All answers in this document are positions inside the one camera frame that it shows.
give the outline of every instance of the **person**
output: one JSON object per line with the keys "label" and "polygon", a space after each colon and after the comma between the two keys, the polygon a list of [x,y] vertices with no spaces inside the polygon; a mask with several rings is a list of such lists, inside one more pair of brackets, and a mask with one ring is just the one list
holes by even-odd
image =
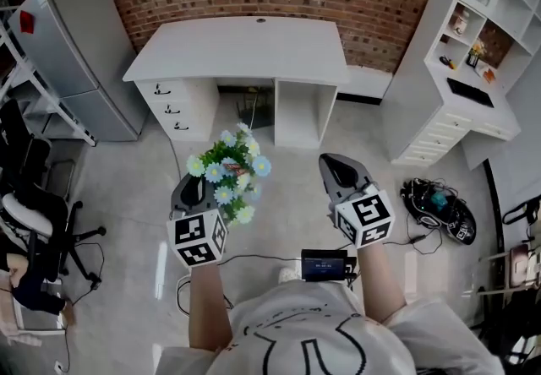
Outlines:
{"label": "person", "polygon": [[189,348],[166,348],[156,375],[503,375],[439,300],[407,305],[381,243],[358,250],[364,312],[346,286],[291,280],[227,316],[218,266],[191,274]]}
{"label": "person", "polygon": [[36,264],[28,271],[28,260],[19,246],[0,231],[0,269],[9,272],[9,281],[14,298],[24,307],[33,311],[43,311],[52,315],[63,315],[67,325],[74,325],[72,303],[58,296],[41,290],[45,279],[45,269],[41,266],[41,255],[36,257]]}

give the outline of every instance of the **keyboard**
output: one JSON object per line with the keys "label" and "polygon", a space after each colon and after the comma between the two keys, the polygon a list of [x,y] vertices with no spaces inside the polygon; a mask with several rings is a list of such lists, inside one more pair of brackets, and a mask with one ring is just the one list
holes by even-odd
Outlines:
{"label": "keyboard", "polygon": [[494,107],[490,96],[479,88],[472,87],[471,85],[464,84],[463,82],[451,78],[447,78],[447,84],[449,84],[451,91],[456,95],[461,95],[462,97],[466,97],[470,101],[476,101],[481,105],[491,108]]}

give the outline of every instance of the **floor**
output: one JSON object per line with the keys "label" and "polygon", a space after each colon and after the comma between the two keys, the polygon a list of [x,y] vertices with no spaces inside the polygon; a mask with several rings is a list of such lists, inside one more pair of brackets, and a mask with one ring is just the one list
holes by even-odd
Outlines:
{"label": "floor", "polygon": [[[216,116],[213,139],[221,130],[234,129],[234,95],[225,95]],[[255,131],[262,153],[272,163],[254,220],[231,229],[229,258],[238,253],[259,253],[284,258],[299,256],[302,248],[336,248],[345,244],[342,234],[326,218],[328,198],[318,169],[318,155],[336,152],[359,160],[381,188],[391,196],[396,223],[391,240],[405,242],[406,211],[398,197],[410,177],[445,178],[467,200],[478,224],[478,238],[470,247],[443,237],[436,254],[421,256],[409,246],[388,245],[393,267],[407,299],[441,296],[468,324],[478,311],[472,292],[486,282],[487,269],[477,269],[480,256],[495,252],[495,223],[489,189],[482,169],[468,171],[460,145],[428,170],[391,166],[381,143],[377,106],[338,101],[320,150],[277,148],[272,131]],[[181,170],[190,154],[205,151],[211,143],[174,143]],[[143,375],[153,373],[161,349],[188,343],[188,319],[176,308],[177,280],[187,272],[167,247],[165,223],[170,195],[178,171],[166,135],[149,117],[139,142],[99,143],[85,148],[79,160],[73,200],[81,199],[77,231],[105,226],[97,237],[105,253],[103,283],[76,306],[77,325],[68,331],[71,373],[77,375]],[[425,232],[410,221],[410,232]],[[418,244],[433,250],[436,233]],[[98,247],[80,247],[81,256],[94,271],[101,265]],[[222,267],[225,292],[233,302],[257,296],[276,283],[280,261],[240,259]],[[71,268],[65,281],[75,299],[88,283]],[[14,373],[54,373],[55,360],[67,362],[62,337],[46,338],[41,348],[0,346],[0,360],[9,359]]]}

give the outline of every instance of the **white cube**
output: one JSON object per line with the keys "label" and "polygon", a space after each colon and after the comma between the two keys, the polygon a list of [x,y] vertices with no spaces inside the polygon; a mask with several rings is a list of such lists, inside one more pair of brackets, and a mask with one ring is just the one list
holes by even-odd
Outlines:
{"label": "white cube", "polygon": [[355,247],[385,240],[395,223],[391,201],[385,190],[365,195],[335,207],[335,224]]}
{"label": "white cube", "polygon": [[188,268],[217,263],[226,246],[227,228],[218,209],[167,222],[169,243]]}

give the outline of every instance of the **gray refrigerator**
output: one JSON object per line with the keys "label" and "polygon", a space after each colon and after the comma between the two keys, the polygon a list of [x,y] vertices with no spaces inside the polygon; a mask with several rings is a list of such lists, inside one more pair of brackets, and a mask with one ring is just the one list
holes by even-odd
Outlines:
{"label": "gray refrigerator", "polygon": [[[20,13],[33,20],[22,32]],[[122,76],[135,51],[113,0],[26,0],[9,26],[46,85],[100,141],[139,137],[148,106]]]}

